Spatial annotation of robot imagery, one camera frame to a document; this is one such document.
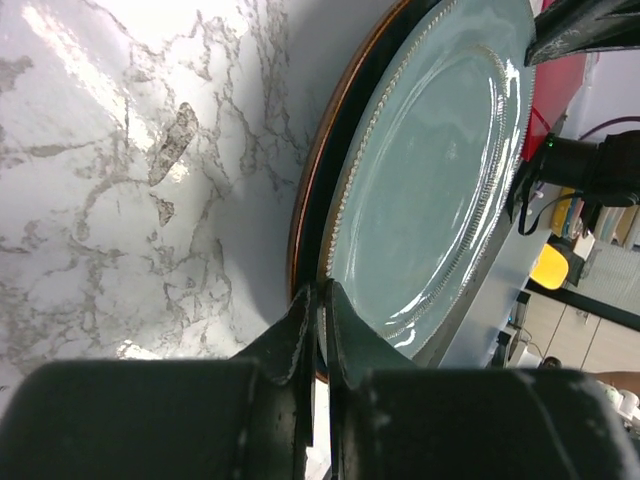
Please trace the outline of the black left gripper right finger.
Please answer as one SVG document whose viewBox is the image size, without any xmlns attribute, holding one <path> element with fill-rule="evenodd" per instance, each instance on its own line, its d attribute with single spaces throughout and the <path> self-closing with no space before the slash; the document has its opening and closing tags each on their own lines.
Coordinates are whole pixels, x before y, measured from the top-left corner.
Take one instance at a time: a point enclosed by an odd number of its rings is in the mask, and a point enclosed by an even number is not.
<svg viewBox="0 0 640 480">
<path fill-rule="evenodd" d="M 603 389 L 562 369 L 416 366 L 325 287 L 336 479 L 635 479 Z"/>
</svg>

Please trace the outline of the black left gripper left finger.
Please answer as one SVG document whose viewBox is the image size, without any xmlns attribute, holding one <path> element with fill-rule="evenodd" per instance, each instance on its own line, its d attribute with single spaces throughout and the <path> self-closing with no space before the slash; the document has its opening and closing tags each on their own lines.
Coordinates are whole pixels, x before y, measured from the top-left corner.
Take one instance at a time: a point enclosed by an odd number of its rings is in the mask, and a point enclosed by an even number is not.
<svg viewBox="0 0 640 480">
<path fill-rule="evenodd" d="M 317 293 L 226 360 L 70 360 L 1 422 L 5 479 L 301 479 L 313 439 Z"/>
</svg>

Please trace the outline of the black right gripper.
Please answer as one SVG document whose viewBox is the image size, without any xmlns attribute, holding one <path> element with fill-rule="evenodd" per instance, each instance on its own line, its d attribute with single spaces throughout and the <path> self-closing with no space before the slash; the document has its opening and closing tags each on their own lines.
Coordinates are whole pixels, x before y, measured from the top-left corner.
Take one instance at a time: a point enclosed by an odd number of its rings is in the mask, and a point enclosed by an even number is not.
<svg viewBox="0 0 640 480">
<path fill-rule="evenodd" d="M 527 66 L 574 54 L 637 50 L 639 0 L 561 0 L 535 18 L 535 39 L 525 54 Z M 506 207 L 519 208 L 518 233 L 533 234 L 539 220 L 526 220 L 534 186 L 566 187 L 561 201 L 579 198 L 604 207 L 639 203 L 639 134 L 609 135 L 601 143 L 550 135 L 515 177 Z"/>
</svg>

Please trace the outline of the brown plate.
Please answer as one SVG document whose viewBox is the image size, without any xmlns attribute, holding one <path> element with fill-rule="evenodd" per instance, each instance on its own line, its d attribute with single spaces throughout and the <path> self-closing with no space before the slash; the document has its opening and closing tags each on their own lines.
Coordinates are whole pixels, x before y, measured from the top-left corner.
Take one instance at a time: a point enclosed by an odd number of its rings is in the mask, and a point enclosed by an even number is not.
<svg viewBox="0 0 640 480">
<path fill-rule="evenodd" d="M 387 65 L 440 1 L 398 1 L 368 32 L 335 87 L 302 170 L 287 251 L 288 297 L 316 279 L 325 221 L 351 139 Z"/>
</svg>

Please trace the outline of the grey-blue ceramic plate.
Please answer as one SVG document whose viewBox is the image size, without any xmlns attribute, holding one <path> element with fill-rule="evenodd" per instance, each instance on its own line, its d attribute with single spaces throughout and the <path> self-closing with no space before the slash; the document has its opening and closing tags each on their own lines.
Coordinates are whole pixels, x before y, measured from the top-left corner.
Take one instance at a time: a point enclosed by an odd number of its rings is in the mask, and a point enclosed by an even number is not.
<svg viewBox="0 0 640 480">
<path fill-rule="evenodd" d="M 407 357 L 478 268 L 519 162 L 534 71 L 526 1 L 441 1 L 391 58 L 338 177 L 317 276 Z"/>
</svg>

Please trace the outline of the red folder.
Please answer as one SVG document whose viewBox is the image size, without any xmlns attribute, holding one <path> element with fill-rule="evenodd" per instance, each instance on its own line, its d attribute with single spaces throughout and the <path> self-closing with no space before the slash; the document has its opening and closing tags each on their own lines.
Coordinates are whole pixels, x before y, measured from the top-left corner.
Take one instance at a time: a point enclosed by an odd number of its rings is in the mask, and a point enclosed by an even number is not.
<svg viewBox="0 0 640 480">
<path fill-rule="evenodd" d="M 528 162 L 582 86 L 587 55 L 576 54 L 537 66 L 532 110 L 521 157 Z"/>
</svg>

